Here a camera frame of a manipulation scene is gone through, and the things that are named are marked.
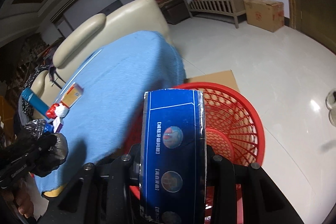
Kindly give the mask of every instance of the cardboard sheet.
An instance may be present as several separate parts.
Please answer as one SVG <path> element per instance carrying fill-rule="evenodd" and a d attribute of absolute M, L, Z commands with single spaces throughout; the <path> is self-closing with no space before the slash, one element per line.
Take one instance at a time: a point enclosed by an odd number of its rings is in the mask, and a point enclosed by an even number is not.
<path fill-rule="evenodd" d="M 215 72 L 209 75 L 192 77 L 192 78 L 186 79 L 186 82 L 187 83 L 192 83 L 192 82 L 217 83 L 220 85 L 228 86 L 229 88 L 232 88 L 233 90 L 239 92 L 239 88 L 236 83 L 236 79 L 232 73 L 232 70 L 225 70 L 221 72 Z"/>

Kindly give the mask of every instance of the red object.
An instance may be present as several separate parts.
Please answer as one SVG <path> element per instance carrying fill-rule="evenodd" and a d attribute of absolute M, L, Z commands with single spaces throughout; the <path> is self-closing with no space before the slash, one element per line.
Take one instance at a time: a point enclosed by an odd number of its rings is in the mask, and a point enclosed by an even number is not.
<path fill-rule="evenodd" d="M 248 165 L 251 162 L 260 165 L 263 163 L 265 152 L 263 125 L 258 113 L 244 96 L 227 86 L 207 82 L 187 83 L 175 88 L 203 92 L 206 140 L 216 154 L 239 165 Z M 141 128 L 142 113 L 133 124 L 125 142 L 125 153 L 128 153 L 133 144 L 141 142 Z M 140 199 L 139 187 L 130 186 L 130 189 Z M 237 200 L 240 198 L 240 185 L 237 185 Z M 213 189 L 207 187 L 206 204 L 211 206 L 212 201 Z"/>
<path fill-rule="evenodd" d="M 260 21 L 261 20 L 261 13 L 260 12 L 255 12 L 255 18 Z"/>
<path fill-rule="evenodd" d="M 47 112 L 45 113 L 45 115 L 49 118 L 49 119 L 56 119 L 57 115 L 55 114 L 55 109 L 56 107 L 59 106 L 58 103 L 54 103 L 51 105 L 51 107 L 47 110 Z"/>

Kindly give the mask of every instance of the screw head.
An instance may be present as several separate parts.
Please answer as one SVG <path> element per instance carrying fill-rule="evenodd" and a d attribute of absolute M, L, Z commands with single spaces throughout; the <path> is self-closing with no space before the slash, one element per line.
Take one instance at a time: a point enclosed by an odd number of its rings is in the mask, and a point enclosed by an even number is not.
<path fill-rule="evenodd" d="M 131 159 L 131 155 L 125 154 L 121 156 L 121 160 L 123 161 L 129 161 Z"/>
<path fill-rule="evenodd" d="M 212 158 L 214 161 L 218 161 L 218 162 L 223 160 L 223 157 L 221 155 L 214 155 Z"/>
<path fill-rule="evenodd" d="M 84 170 L 90 170 L 93 166 L 94 166 L 94 164 L 89 162 L 87 164 L 84 164 L 83 168 L 84 168 Z"/>
<path fill-rule="evenodd" d="M 257 163 L 257 162 L 253 162 L 253 163 L 251 163 L 251 167 L 253 168 L 253 169 L 259 169 L 260 168 L 260 165 L 259 165 L 259 163 Z"/>

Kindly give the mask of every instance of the blue box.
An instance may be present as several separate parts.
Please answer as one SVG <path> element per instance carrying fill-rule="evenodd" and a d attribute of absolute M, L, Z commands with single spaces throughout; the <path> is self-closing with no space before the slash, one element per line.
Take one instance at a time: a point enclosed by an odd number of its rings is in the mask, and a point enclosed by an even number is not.
<path fill-rule="evenodd" d="M 203 223 L 206 140 L 203 93 L 145 93 L 140 213 L 156 223 Z"/>

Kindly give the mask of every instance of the human hand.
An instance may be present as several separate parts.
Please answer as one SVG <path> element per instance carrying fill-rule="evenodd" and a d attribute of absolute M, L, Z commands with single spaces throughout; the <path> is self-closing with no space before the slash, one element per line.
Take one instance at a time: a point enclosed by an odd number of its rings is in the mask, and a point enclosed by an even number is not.
<path fill-rule="evenodd" d="M 16 202 L 18 211 L 26 218 L 30 218 L 34 214 L 34 205 L 30 200 L 30 196 L 26 190 L 26 184 L 23 183 L 22 187 L 15 193 L 15 195 L 8 190 L 1 191 L 2 197 L 6 202 Z"/>

